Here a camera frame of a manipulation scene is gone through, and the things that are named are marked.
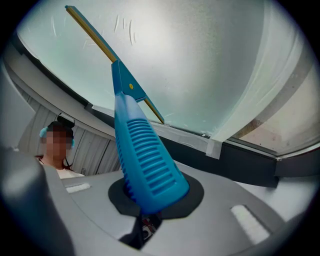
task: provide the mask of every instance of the white wall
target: white wall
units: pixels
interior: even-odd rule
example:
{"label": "white wall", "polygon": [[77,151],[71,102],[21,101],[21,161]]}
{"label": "white wall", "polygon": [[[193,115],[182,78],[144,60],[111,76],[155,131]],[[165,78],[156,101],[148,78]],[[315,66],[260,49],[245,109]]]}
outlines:
{"label": "white wall", "polygon": [[273,208],[285,221],[304,212],[319,188],[318,176],[281,178],[277,188],[237,182]]}
{"label": "white wall", "polygon": [[[44,147],[41,144],[39,132],[43,127],[55,121],[59,112],[50,111],[18,85],[16,88],[35,112],[34,117],[24,130],[18,148],[21,152],[31,156],[42,155]],[[67,160],[69,164],[73,163],[71,167],[73,171],[88,176],[119,170],[120,161],[115,141],[90,132],[78,125],[75,125],[72,130],[75,143],[74,148],[68,152]]]}

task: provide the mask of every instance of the white tape strip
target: white tape strip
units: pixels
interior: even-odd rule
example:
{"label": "white tape strip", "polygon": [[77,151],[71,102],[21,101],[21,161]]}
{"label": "white tape strip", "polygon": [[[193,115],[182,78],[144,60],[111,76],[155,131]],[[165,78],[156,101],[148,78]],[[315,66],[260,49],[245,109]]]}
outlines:
{"label": "white tape strip", "polygon": [[115,117],[115,111],[112,110],[112,109],[109,109],[109,108],[105,108],[105,107],[102,107],[102,106],[97,106],[97,105],[93,105],[92,106],[92,109],[93,110],[96,110],[96,111],[99,111],[101,113],[104,113],[110,117]]}
{"label": "white tape strip", "polygon": [[65,113],[61,113],[60,116],[63,117],[64,119],[69,120],[69,121],[72,122],[72,123],[75,122],[75,120],[74,120],[71,116],[68,116],[68,115],[66,115]]}
{"label": "white tape strip", "polygon": [[209,139],[208,144],[206,146],[205,155],[207,157],[219,159],[220,153],[221,153],[221,148],[222,148],[222,142],[216,141],[213,139]]}
{"label": "white tape strip", "polygon": [[78,191],[82,191],[82,190],[87,190],[89,189],[91,186],[88,183],[83,183],[80,185],[75,185],[75,186],[68,186],[66,187],[66,191],[68,191],[69,194],[74,193],[74,192],[78,192]]}
{"label": "white tape strip", "polygon": [[258,222],[258,220],[244,205],[236,205],[232,207],[231,212],[254,245],[259,244],[270,236],[270,233]]}

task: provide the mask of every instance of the blue plastic arm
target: blue plastic arm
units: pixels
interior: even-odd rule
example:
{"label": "blue plastic arm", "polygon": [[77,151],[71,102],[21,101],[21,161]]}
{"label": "blue plastic arm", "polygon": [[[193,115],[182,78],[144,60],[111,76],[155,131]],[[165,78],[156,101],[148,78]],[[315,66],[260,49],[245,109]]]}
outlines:
{"label": "blue plastic arm", "polygon": [[115,94],[115,138],[125,184],[143,214],[154,214],[181,199],[189,184],[177,168],[137,101],[124,94],[120,61],[111,65]]}

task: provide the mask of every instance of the gray surface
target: gray surface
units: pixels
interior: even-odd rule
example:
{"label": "gray surface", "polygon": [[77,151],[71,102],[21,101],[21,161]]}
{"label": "gray surface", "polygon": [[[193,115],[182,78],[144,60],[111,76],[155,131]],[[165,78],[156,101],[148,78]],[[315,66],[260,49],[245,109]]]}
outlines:
{"label": "gray surface", "polygon": [[284,225],[269,206],[233,181],[177,164],[182,172],[201,182],[203,200],[188,217],[164,220],[143,252],[226,256],[250,248],[251,242],[230,211],[235,205],[245,205],[271,233]]}
{"label": "gray surface", "polygon": [[245,251],[233,256],[270,256],[273,255],[284,242],[293,234],[300,224],[303,214],[300,214],[283,225],[273,236]]}
{"label": "gray surface", "polygon": [[[73,256],[74,248],[68,231],[49,195],[46,174],[39,161],[29,155],[0,146],[0,201],[2,233],[7,241],[19,241],[25,251],[37,253],[29,241],[51,256]],[[22,239],[26,232],[27,240]],[[21,248],[10,247],[17,255]]]}
{"label": "gray surface", "polygon": [[90,188],[72,193],[70,196],[89,219],[116,239],[131,233],[136,221],[135,217],[120,214],[108,196],[109,187],[123,176],[121,171],[114,171],[91,177],[62,180],[65,187],[90,184]]}
{"label": "gray surface", "polygon": [[141,255],[137,250],[111,237],[91,221],[72,200],[55,169],[44,165],[44,170],[53,203],[69,232],[75,255]]}
{"label": "gray surface", "polygon": [[[204,198],[188,217],[164,220],[142,248],[143,253],[227,256],[253,248],[230,211],[235,205],[245,205],[271,234],[284,226],[285,222],[269,206],[233,181],[177,164],[181,171],[201,182]],[[45,171],[53,202],[69,231],[76,255],[90,255],[94,248],[97,250],[94,255],[104,250],[105,255],[121,255],[128,250],[107,235],[120,237],[134,223],[129,223],[134,218],[130,220],[117,213],[107,195],[111,183],[123,176],[120,171],[63,181],[51,167],[45,167]],[[82,183],[92,187],[74,194],[68,194],[64,188]]]}
{"label": "gray surface", "polygon": [[0,59],[0,145],[17,147],[35,111],[20,95]]}

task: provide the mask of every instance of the curved glass dome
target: curved glass dome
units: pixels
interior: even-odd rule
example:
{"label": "curved glass dome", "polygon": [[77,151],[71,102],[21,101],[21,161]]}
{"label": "curved glass dome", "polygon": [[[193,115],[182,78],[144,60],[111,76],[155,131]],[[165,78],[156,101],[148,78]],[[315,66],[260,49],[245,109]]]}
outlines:
{"label": "curved glass dome", "polygon": [[[315,121],[309,122],[307,128],[301,127],[299,121],[295,124],[295,129],[313,127],[312,143],[307,145],[300,146],[300,139],[286,148],[288,140],[292,145],[290,136],[299,134],[288,133],[292,126],[286,125],[286,118],[299,118],[286,115],[286,111],[282,110],[278,121],[273,118],[272,123],[281,130],[281,138],[277,138],[281,146],[271,145],[269,141],[275,141],[274,137],[269,138],[266,129],[262,130],[266,125],[261,124],[271,122],[269,119],[291,96],[305,92],[291,90],[277,100],[279,93],[292,84],[298,88],[308,83],[305,78],[313,66],[304,65],[301,60],[310,55],[304,37],[275,3],[41,1],[17,29],[21,42],[73,91],[110,112],[115,104],[111,61],[66,12],[65,5],[76,6],[100,32],[167,125],[219,142],[235,134],[235,138],[273,152],[290,152],[319,140],[319,133],[315,132],[319,126],[318,110],[310,114]],[[301,73],[299,70],[303,70],[303,79],[296,76]],[[311,79],[314,87],[319,85],[318,77]],[[319,90],[306,94],[319,95]],[[301,96],[295,98],[303,101]],[[312,102],[310,108],[319,107],[315,98]],[[158,122],[144,102],[141,107],[151,121]],[[251,125],[255,120],[260,125]],[[250,134],[258,127],[257,131],[262,132]]]}

